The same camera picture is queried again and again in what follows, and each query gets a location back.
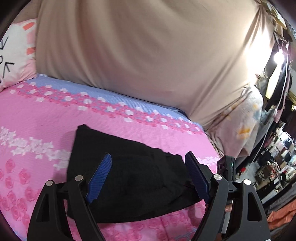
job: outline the glowing light bulb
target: glowing light bulb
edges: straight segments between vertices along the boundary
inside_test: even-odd
[[[284,60],[285,60],[285,56],[283,54],[283,50],[279,49],[279,51],[274,55],[274,61],[277,64],[283,64]]]

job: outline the orange stripe on pillow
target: orange stripe on pillow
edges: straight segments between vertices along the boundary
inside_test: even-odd
[[[32,48],[27,48],[27,55],[34,53],[34,52],[35,52],[35,50],[36,50],[36,48],[35,48],[35,47],[32,47]]]
[[[26,31],[28,30],[29,28],[33,27],[35,25],[34,22],[30,22],[30,23],[27,23],[25,26],[23,26],[22,28]]]

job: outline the white pillow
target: white pillow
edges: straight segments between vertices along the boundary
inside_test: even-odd
[[[36,19],[12,24],[0,41],[0,91],[36,77]]]

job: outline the black folded garment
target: black folded garment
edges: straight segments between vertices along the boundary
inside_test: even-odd
[[[105,153],[112,156],[112,167],[98,198],[90,204],[97,223],[140,221],[200,201],[181,156],[86,125],[76,131],[67,181],[84,175],[88,182]]]

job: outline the beige curtain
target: beige curtain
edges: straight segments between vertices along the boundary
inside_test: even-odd
[[[262,72],[273,29],[254,0],[45,0],[37,71],[177,107],[206,126]]]

